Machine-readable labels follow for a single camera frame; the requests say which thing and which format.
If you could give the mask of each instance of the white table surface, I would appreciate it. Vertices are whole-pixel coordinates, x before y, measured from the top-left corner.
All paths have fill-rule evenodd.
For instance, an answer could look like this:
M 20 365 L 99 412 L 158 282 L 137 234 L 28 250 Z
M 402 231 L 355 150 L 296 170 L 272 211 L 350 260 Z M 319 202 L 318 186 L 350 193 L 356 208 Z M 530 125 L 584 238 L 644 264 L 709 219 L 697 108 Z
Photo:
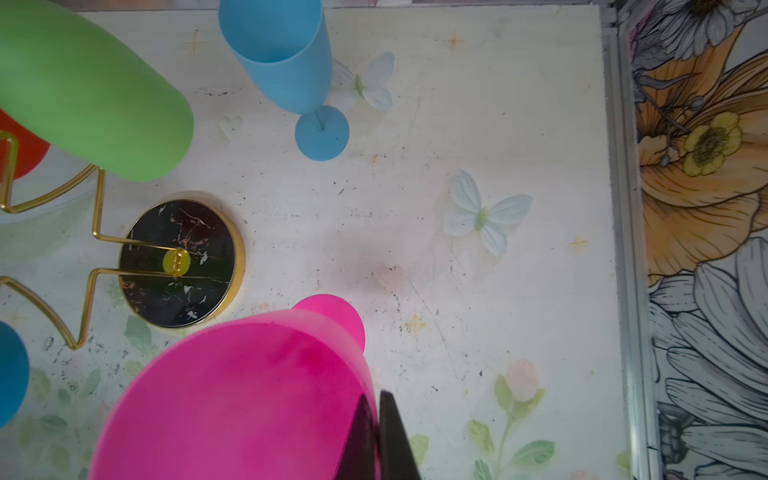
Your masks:
M 546 393 L 513 429 L 504 458 L 540 439 L 555 454 L 543 468 L 509 468 L 495 480 L 626 476 L 616 465 L 627 426 L 598 7 L 326 11 L 334 57 L 361 73 L 391 51 L 396 69 L 386 84 L 394 107 L 358 101 L 347 114 L 349 145 L 324 163 L 299 153 L 296 116 L 258 91 L 216 12 L 85 16 L 181 90 L 196 121 L 172 173 L 111 184 L 102 231 L 125 235 L 162 200 L 208 199 L 239 226 L 246 275 L 216 319 L 180 332 L 149 327 L 144 344 L 126 337 L 131 311 L 105 277 L 92 338 L 76 352 L 3 289 L 0 319 L 22 335 L 35 370 L 19 414 L 0 430 L 0 478 L 84 475 L 101 423 L 139 366 L 189 331 L 315 293 L 341 296 L 362 316 L 376 388 L 394 392 L 409 435 L 429 437 L 425 479 L 472 478 L 475 460 L 488 461 L 468 422 L 489 425 L 498 447 L 506 417 L 494 384 L 517 359 L 535 364 Z M 223 117 L 243 119 L 231 140 Z M 477 233 L 442 232 L 461 169 L 484 205 L 534 198 L 500 259 Z M 71 329 L 88 271 L 117 262 L 119 246 L 89 234 L 91 200 L 0 230 L 0 273 L 40 293 Z M 388 290 L 374 273 L 391 266 L 403 277 Z

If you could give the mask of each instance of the blue cup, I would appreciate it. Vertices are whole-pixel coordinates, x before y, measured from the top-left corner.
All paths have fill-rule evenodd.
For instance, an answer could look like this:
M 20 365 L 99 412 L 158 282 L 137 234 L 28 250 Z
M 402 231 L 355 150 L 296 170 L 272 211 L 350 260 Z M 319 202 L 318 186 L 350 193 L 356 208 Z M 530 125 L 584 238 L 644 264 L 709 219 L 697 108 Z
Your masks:
M 0 322 L 0 427 L 22 406 L 29 383 L 29 357 L 22 338 Z
M 333 59 L 321 0 L 221 0 L 219 26 L 267 98 L 291 113 L 311 115 L 296 126 L 299 149 L 314 160 L 341 153 L 349 125 L 341 112 L 323 107 Z

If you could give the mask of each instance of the yellow flower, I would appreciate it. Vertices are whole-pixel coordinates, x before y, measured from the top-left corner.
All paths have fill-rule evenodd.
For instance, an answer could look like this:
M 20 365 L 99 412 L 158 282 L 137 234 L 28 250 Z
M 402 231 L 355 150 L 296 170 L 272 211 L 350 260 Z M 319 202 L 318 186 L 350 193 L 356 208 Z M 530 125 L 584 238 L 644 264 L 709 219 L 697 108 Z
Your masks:
M 728 155 L 741 148 L 739 115 L 726 111 L 715 116 L 709 125 L 699 125 L 685 140 L 683 171 L 688 177 L 715 173 Z
M 768 228 L 768 52 L 725 71 L 740 29 L 699 57 L 647 72 L 660 81 L 689 75 L 645 88 L 652 101 L 637 106 L 651 284 Z

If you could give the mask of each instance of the gold metal frame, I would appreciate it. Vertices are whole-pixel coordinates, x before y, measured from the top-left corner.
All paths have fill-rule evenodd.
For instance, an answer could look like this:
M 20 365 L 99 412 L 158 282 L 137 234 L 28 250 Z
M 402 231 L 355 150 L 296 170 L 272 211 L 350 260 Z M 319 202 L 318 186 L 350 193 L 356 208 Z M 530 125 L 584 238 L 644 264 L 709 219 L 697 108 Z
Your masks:
M 184 257 L 184 255 L 188 255 L 187 251 L 184 248 L 162 247 L 160 245 L 153 245 L 151 243 L 142 242 L 140 240 L 134 240 L 131 238 L 112 237 L 109 235 L 103 235 L 101 233 L 101 212 L 104 208 L 104 185 L 106 181 L 106 172 L 103 169 L 96 167 L 95 165 L 89 165 L 76 177 L 69 180 L 69 182 L 61 185 L 59 188 L 56 188 L 51 192 L 48 192 L 45 195 L 42 195 L 33 200 L 26 201 L 23 204 L 11 205 L 10 203 L 11 203 L 11 193 L 12 193 L 12 186 L 13 186 L 13 177 L 16 171 L 16 160 L 18 155 L 18 140 L 16 139 L 14 134 L 7 131 L 0 131 L 0 142 L 3 142 L 3 141 L 8 143 L 8 151 L 5 155 L 2 182 L 0 183 L 0 209 L 2 209 L 3 211 L 9 214 L 18 214 L 23 211 L 29 210 L 31 208 L 38 207 L 42 204 L 45 204 L 51 200 L 54 200 L 56 197 L 60 197 L 62 194 L 65 194 L 66 192 L 71 190 L 73 187 L 81 183 L 83 180 L 88 178 L 90 174 L 98 170 L 98 182 L 96 186 L 96 201 L 94 202 L 94 216 L 93 216 L 93 222 L 91 224 L 91 233 L 96 238 L 96 240 L 102 240 L 105 242 L 112 242 L 112 243 L 122 243 L 122 244 L 128 243 L 131 245 L 141 245 L 143 247 L 158 248 L 161 250 L 169 250 L 169 251 L 175 252 L 173 270 L 171 273 L 150 272 L 150 271 L 144 271 L 144 270 L 118 270 L 118 269 L 112 269 L 112 268 L 93 269 L 91 273 L 88 274 L 88 283 L 86 284 L 85 299 L 83 302 L 83 314 L 80 321 L 80 332 L 78 334 L 77 339 L 75 339 L 75 337 L 72 335 L 72 332 L 61 320 L 61 317 L 40 296 L 38 296 L 35 292 L 31 291 L 29 288 L 22 285 L 15 279 L 11 278 L 10 276 L 0 276 L 0 286 L 8 285 L 13 290 L 21 294 L 24 298 L 29 300 L 41 312 L 43 312 L 45 316 L 48 317 L 49 320 L 51 320 L 51 323 L 53 323 L 53 325 L 59 331 L 61 336 L 64 337 L 64 341 L 67 343 L 67 346 L 70 349 L 76 350 L 81 348 L 83 345 L 85 345 L 85 341 L 88 338 L 88 329 L 91 324 L 91 311 L 93 310 L 94 292 L 96 289 L 96 279 L 99 276 L 99 274 L 104 273 L 107 275 L 140 275 L 140 276 L 170 276 L 170 277 L 179 277 L 182 275 L 181 260 Z M 235 268 L 232 274 L 232 278 L 230 280 L 230 287 L 229 289 L 227 289 L 227 293 L 224 295 L 224 298 L 221 300 L 217 308 L 213 312 L 211 312 L 210 315 L 207 316 L 208 318 L 210 318 L 212 316 L 216 316 L 222 310 L 227 308 L 227 306 L 229 306 L 229 304 L 232 302 L 232 299 L 234 298 L 237 291 L 240 289 L 240 284 L 243 281 L 243 275 L 245 273 L 245 247 L 243 245 L 243 239 L 240 236 L 240 232 L 237 229 L 237 227 L 234 225 L 234 223 L 232 223 L 232 221 L 229 218 L 227 218 L 220 212 L 216 211 L 215 209 L 207 205 L 205 206 L 210 208 L 217 215 L 219 215 L 219 217 L 227 225 L 227 228 L 230 230 L 232 234 L 232 240 L 234 242 L 234 247 L 235 247 Z M 186 278 L 206 278 L 206 277 L 187 276 Z
M 31 208 L 39 207 L 42 204 L 46 204 L 55 198 L 66 194 L 79 183 L 88 178 L 94 173 L 98 167 L 96 165 L 88 165 L 82 172 L 75 175 L 74 178 L 69 180 L 66 184 L 61 185 L 45 195 L 28 200 L 23 204 L 11 205 L 11 192 L 13 190 L 13 176 L 16 173 L 16 160 L 18 156 L 18 140 L 16 136 L 9 131 L 0 131 L 0 142 L 6 142 L 8 144 L 8 150 L 5 152 L 5 162 L 3 164 L 2 182 L 0 183 L 0 210 L 8 214 L 20 214 L 30 210 Z

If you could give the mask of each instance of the white butterfly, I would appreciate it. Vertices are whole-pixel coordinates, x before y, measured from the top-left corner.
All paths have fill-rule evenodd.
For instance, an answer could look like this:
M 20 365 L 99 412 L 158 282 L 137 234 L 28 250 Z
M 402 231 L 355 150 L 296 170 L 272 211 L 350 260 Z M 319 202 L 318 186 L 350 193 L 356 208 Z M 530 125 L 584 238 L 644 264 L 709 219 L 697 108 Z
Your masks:
M 522 194 L 505 198 L 490 209 L 483 207 L 480 204 L 480 190 L 477 184 L 463 170 L 453 184 L 451 198 L 460 208 L 445 215 L 443 231 L 448 235 L 460 237 L 473 230 L 479 230 L 485 248 L 499 257 L 507 251 L 507 236 L 502 232 L 500 225 L 522 222 L 533 203 L 533 197 Z
M 395 70 L 395 54 L 382 53 L 374 58 L 365 73 L 354 75 L 340 61 L 333 59 L 333 91 L 328 105 L 346 113 L 360 97 L 365 98 L 377 110 L 389 110 L 392 107 L 392 94 L 384 84 Z

